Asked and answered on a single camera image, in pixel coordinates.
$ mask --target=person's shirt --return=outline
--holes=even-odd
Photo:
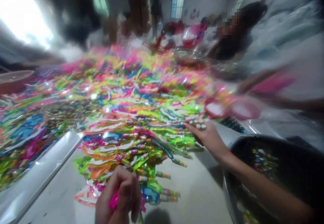
[[[282,52],[277,66],[288,66],[283,75],[294,82],[280,96],[299,101],[324,98],[323,41],[320,33]]]

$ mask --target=finger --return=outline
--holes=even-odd
[[[109,218],[112,216],[112,210],[108,208],[110,199],[113,194],[118,190],[120,184],[127,179],[127,175],[130,175],[126,169],[122,166],[117,166],[114,170],[114,174],[107,182],[106,187],[99,196],[96,204],[96,224],[106,224]]]
[[[132,221],[133,223],[136,222],[137,218],[138,218],[138,215],[139,215],[139,212],[140,212],[140,208],[141,208],[141,200],[142,200],[142,194],[141,194],[141,190],[140,190],[140,187],[139,187],[139,184],[138,184],[138,181],[137,181],[137,177],[136,177],[136,174],[133,174],[134,178],[133,178],[133,185],[134,185],[134,188],[133,188],[133,200],[134,200],[134,203],[133,203],[133,206],[132,206]]]
[[[217,131],[216,124],[213,121],[211,121],[211,120],[205,121],[205,125],[206,125],[206,130],[211,129],[211,130]]]
[[[130,211],[133,203],[133,180],[132,177],[122,182],[118,193],[118,204],[116,211],[127,213]]]
[[[111,178],[107,182],[107,186],[100,195],[104,202],[109,202],[112,195],[119,189],[120,184],[129,178],[130,172],[118,165]]]
[[[193,134],[195,134],[196,136],[199,137],[199,135],[201,133],[200,130],[198,130],[196,127],[194,127],[194,126],[192,126],[190,124],[187,124],[187,123],[184,123],[184,124],[185,124],[185,126],[187,127],[188,130],[190,130]]]

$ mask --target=candy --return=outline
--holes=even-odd
[[[99,192],[118,164],[140,180],[146,177],[143,185],[170,178],[152,168],[168,157],[187,167],[176,155],[189,159],[186,149],[200,147],[183,122],[203,113],[197,99],[215,94],[207,73],[176,65],[171,53],[128,54],[118,46],[95,48],[80,61],[36,72],[24,92],[1,96],[0,190],[71,130],[85,135],[75,166],[92,188],[102,186]],[[189,123],[204,126],[202,120]]]

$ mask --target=table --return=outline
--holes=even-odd
[[[239,133],[216,125],[224,143],[228,145]],[[73,166],[77,149],[53,178],[19,224],[91,224],[95,209],[83,206],[73,197],[85,186],[84,177]],[[169,159],[157,170],[169,173],[171,180],[159,178],[166,188],[180,191],[178,203],[146,204],[144,223],[232,223],[222,190],[222,168],[210,153],[192,152],[193,160],[179,157],[187,163],[183,168]]]

